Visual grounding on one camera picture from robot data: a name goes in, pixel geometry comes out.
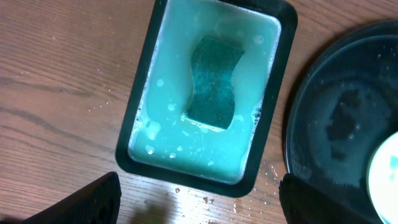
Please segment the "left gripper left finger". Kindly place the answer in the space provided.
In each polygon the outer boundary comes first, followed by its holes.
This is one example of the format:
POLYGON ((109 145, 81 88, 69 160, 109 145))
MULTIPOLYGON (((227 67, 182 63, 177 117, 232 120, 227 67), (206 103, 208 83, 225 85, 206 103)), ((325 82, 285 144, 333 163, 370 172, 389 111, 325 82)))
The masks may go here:
POLYGON ((51 207, 25 219, 25 224, 116 224, 121 186, 116 172, 108 172, 51 207))

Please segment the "green yellow sponge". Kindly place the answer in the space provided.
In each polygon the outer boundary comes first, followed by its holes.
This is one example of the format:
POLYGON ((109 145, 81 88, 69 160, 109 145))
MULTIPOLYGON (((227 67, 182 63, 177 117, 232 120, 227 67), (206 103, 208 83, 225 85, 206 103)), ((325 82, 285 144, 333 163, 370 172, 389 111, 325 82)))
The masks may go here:
POLYGON ((228 129, 235 112, 233 72, 245 50, 211 37, 194 48, 190 66, 193 91, 183 117, 214 129, 228 129))

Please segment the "mint plate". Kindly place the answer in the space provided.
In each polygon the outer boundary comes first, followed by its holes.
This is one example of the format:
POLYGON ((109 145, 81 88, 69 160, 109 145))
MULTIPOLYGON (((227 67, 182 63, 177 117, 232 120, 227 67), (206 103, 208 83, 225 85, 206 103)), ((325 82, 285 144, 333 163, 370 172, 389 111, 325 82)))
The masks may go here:
POLYGON ((368 194, 383 223, 397 224, 397 133, 375 150, 368 167, 368 194))

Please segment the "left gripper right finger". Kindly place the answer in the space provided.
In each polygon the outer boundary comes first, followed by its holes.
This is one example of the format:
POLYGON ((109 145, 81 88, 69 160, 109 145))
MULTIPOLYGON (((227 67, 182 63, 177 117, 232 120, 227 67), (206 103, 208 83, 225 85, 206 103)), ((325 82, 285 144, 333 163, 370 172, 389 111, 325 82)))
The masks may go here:
POLYGON ((288 224, 372 222, 292 174, 285 174, 281 180, 279 200, 288 224))

